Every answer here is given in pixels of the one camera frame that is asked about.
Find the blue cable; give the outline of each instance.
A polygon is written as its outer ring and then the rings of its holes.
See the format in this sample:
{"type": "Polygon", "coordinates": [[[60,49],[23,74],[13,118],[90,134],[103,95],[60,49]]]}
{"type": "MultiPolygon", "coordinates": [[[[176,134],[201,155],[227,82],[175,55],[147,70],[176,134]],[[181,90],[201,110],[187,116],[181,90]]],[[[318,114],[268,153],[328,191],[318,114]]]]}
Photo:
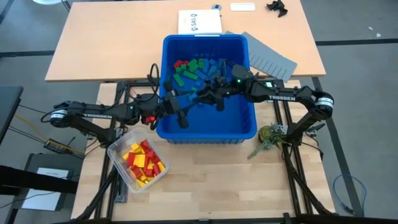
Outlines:
{"type": "Polygon", "coordinates": [[[344,204],[344,202],[340,199],[340,197],[338,196],[338,194],[337,194],[337,192],[336,192],[336,181],[337,181],[337,179],[339,179],[340,177],[349,177],[349,178],[352,178],[352,179],[356,180],[356,181],[363,187],[365,193],[364,193],[364,196],[363,196],[363,199],[362,199],[362,215],[363,215],[363,217],[365,217],[365,200],[366,200],[366,195],[367,195],[367,193],[368,193],[368,191],[366,190],[365,185],[364,185],[360,180],[358,180],[356,177],[353,177],[353,176],[347,175],[347,174],[340,174],[340,175],[337,176],[337,177],[335,178],[335,180],[333,181],[333,192],[334,192],[335,195],[337,196],[337,199],[338,199],[339,202],[342,204],[343,208],[344,208],[347,212],[349,212],[349,213],[351,213],[351,214],[353,214],[353,215],[354,215],[353,209],[349,208],[349,206],[347,206],[346,204],[344,204]]]}

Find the blue plastic bin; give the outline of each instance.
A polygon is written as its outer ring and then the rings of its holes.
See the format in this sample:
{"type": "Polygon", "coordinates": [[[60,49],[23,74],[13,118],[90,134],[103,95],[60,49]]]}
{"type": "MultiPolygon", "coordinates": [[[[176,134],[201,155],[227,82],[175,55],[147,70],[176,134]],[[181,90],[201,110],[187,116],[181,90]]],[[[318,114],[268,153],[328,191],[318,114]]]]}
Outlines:
{"type": "MultiPolygon", "coordinates": [[[[226,59],[244,65],[249,69],[248,43],[242,35],[194,36],[170,35],[164,39],[162,71],[160,76],[160,97],[164,96],[163,82],[172,79],[177,90],[201,90],[197,81],[181,76],[185,85],[180,88],[173,74],[177,60],[198,58],[226,59]]],[[[231,80],[231,69],[227,70],[227,81],[231,80]]],[[[187,96],[178,96],[180,107],[192,102],[187,96]]],[[[238,144],[251,139],[257,133],[256,115],[253,103],[243,96],[235,95],[224,99],[225,109],[216,110],[215,105],[196,105],[188,112],[189,127],[182,129],[177,116],[168,116],[159,121],[157,134],[172,144],[238,144]]]]}

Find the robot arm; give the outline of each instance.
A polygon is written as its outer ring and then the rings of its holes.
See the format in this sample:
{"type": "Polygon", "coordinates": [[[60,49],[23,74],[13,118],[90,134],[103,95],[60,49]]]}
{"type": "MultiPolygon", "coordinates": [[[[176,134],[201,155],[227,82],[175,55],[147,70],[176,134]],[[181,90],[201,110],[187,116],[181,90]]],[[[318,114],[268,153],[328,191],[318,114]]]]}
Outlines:
{"type": "MultiPolygon", "coordinates": [[[[284,133],[286,141],[293,146],[301,144],[303,132],[315,122],[331,117],[333,98],[328,93],[313,91],[307,86],[267,87],[242,65],[231,65],[228,62],[227,64],[232,67],[232,80],[227,82],[225,77],[214,74],[213,82],[205,80],[205,87],[197,92],[197,97],[193,99],[194,103],[215,104],[218,111],[223,111],[224,98],[233,95],[243,95],[253,103],[266,100],[299,102],[308,109],[308,113],[298,123],[289,125],[284,133]]],[[[141,123],[149,124],[151,130],[154,130],[159,119],[176,114],[180,127],[187,128],[187,113],[195,104],[180,108],[176,96],[181,93],[173,89],[170,81],[164,82],[163,85],[166,90],[163,98],[154,93],[146,93],[139,95],[131,103],[116,106],[90,105],[74,101],[61,103],[54,106],[50,123],[58,128],[76,128],[85,134],[96,136],[103,147],[114,141],[115,130],[101,128],[84,118],[115,119],[126,125],[135,125],[141,120],[141,123]]]]}

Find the green block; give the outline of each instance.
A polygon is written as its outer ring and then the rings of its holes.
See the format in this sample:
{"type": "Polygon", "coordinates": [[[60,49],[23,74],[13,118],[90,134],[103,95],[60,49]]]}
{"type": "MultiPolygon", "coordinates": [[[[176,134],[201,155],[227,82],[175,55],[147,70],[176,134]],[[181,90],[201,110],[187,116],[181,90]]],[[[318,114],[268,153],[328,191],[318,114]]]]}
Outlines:
{"type": "Polygon", "coordinates": [[[203,69],[203,67],[205,66],[205,59],[200,58],[198,61],[198,64],[199,64],[199,68],[203,69]]]}
{"type": "Polygon", "coordinates": [[[191,64],[198,64],[198,60],[192,59],[190,62],[188,62],[188,66],[191,66],[191,64]]]}
{"type": "Polygon", "coordinates": [[[196,71],[196,70],[198,70],[198,68],[199,68],[199,65],[198,64],[191,64],[191,65],[189,65],[189,70],[191,71],[191,72],[194,72],[194,71],[196,71]]]}
{"type": "Polygon", "coordinates": [[[177,82],[177,84],[179,85],[179,87],[183,87],[184,86],[184,82],[182,81],[181,77],[179,74],[174,74],[173,75],[175,81],[177,82]]]}
{"type": "Polygon", "coordinates": [[[188,78],[193,79],[193,80],[197,80],[197,79],[198,79],[198,76],[197,76],[197,75],[192,74],[192,73],[190,73],[190,72],[188,72],[188,71],[184,71],[182,74],[185,75],[185,76],[188,77],[188,78]]]}
{"type": "Polygon", "coordinates": [[[175,68],[175,72],[177,72],[178,74],[182,73],[182,69],[180,67],[177,67],[177,68],[175,68]]]}

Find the small plant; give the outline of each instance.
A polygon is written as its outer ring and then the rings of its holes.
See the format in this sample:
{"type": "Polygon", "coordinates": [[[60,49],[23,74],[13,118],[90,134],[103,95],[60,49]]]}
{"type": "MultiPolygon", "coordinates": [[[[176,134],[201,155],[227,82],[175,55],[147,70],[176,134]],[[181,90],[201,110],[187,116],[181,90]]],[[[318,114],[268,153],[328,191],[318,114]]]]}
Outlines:
{"type": "Polygon", "coordinates": [[[272,124],[270,126],[264,126],[259,130],[259,141],[261,145],[248,155],[248,159],[256,156],[260,151],[266,151],[272,148],[273,145],[277,146],[278,143],[284,142],[284,135],[282,130],[279,129],[278,124],[272,124]]]}

